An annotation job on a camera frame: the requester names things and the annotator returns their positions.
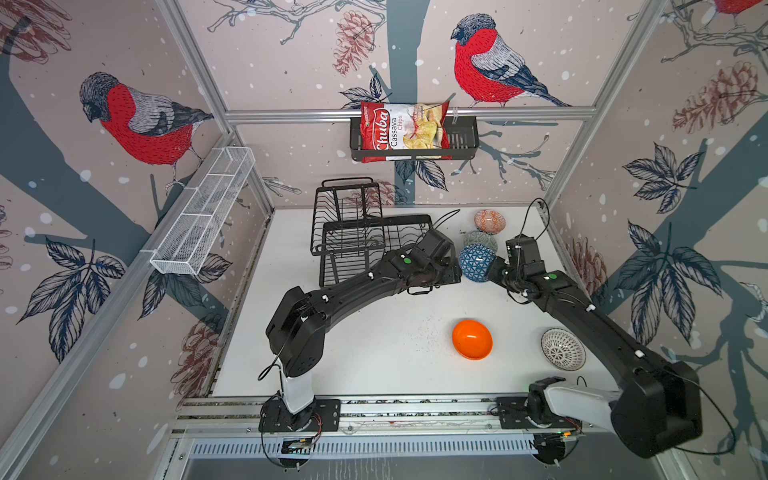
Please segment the dark blue patterned bowl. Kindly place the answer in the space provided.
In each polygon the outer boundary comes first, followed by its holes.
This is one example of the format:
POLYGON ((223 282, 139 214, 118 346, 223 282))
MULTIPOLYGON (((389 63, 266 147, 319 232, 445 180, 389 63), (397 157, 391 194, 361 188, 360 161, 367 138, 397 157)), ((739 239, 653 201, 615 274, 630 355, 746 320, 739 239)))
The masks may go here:
POLYGON ((484 283, 488 281, 488 272, 496 259, 496 253, 482 244, 465 246, 459 254, 459 266, 464 278, 484 283))

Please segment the orange plastic bowl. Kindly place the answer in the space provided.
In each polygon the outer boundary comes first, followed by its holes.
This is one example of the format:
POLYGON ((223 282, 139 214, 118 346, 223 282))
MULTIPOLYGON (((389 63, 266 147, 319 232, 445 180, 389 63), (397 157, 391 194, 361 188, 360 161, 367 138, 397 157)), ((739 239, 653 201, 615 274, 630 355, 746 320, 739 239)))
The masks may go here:
POLYGON ((479 361, 488 357, 494 346, 488 328, 472 319, 458 322, 452 331, 452 344, 465 359, 479 361))

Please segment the black wire dish rack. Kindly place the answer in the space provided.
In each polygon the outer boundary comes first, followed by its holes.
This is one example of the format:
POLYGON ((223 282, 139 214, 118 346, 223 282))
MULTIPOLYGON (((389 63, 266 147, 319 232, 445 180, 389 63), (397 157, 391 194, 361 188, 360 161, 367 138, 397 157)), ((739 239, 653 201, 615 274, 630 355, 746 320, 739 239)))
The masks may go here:
POLYGON ((376 264, 384 253, 413 244, 432 226, 428 214, 391 215, 393 195, 370 177, 321 182, 315 191, 310 253, 319 258, 319 285, 329 287, 376 264))

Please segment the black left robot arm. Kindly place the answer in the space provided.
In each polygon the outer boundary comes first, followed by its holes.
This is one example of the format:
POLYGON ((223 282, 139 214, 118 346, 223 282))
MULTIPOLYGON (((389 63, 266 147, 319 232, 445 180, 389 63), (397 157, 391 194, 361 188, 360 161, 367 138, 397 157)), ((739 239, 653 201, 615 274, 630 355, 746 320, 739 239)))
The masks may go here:
POLYGON ((292 415, 312 414, 312 369, 323 356, 328 331, 368 305, 406 292, 425 295, 461 281, 453 241, 430 229, 414 243, 385 252, 363 272, 338 284, 287 291, 267 324, 272 362, 280 371, 280 401, 292 415))

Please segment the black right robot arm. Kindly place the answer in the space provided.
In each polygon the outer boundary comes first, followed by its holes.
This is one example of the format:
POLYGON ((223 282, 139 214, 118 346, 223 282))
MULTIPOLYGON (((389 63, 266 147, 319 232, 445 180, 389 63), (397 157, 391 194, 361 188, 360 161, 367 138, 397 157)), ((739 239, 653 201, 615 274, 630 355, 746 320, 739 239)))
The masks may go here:
POLYGON ((489 268, 491 282, 520 294, 562 323, 617 384, 614 391, 581 387, 552 376, 529 386, 526 410, 536 426, 573 418, 614 433, 641 458, 696 439, 703 432, 698 376, 638 343, 603 314, 562 271, 549 271, 534 238, 507 241, 506 259, 489 268))

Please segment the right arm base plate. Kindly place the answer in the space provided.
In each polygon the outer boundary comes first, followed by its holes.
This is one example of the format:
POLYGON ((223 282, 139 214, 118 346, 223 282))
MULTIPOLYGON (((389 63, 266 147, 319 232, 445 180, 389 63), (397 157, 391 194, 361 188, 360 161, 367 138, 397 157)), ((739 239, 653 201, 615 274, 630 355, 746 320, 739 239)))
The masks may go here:
POLYGON ((499 420, 504 430, 559 429, 580 431, 582 423, 569 417, 552 413, 537 403, 530 405, 526 396, 497 397, 488 414, 499 420))

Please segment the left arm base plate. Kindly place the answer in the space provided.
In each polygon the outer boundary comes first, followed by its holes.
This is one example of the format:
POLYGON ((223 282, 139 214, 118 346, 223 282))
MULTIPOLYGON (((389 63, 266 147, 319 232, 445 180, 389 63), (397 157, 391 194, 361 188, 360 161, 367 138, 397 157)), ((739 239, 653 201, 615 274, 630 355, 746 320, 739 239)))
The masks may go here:
POLYGON ((261 407, 260 433, 336 432, 339 428, 341 402, 338 399, 314 399, 298 413, 291 413, 278 396, 269 398, 261 407))

